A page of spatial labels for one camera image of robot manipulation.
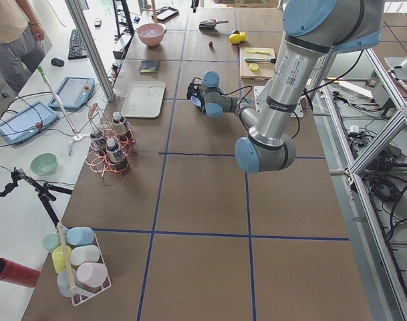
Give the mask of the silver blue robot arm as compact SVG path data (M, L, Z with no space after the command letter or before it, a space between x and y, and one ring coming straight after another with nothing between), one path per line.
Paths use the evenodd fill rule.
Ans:
M348 53L374 47L382 34L383 1L290 1L283 14L284 36L275 73L265 86L262 111L246 99L219 88L219 75L204 73L191 82L186 97L209 118L235 113L248 135L235 145L237 164L246 173L277 171L296 156L292 138L284 133L317 60L329 52Z

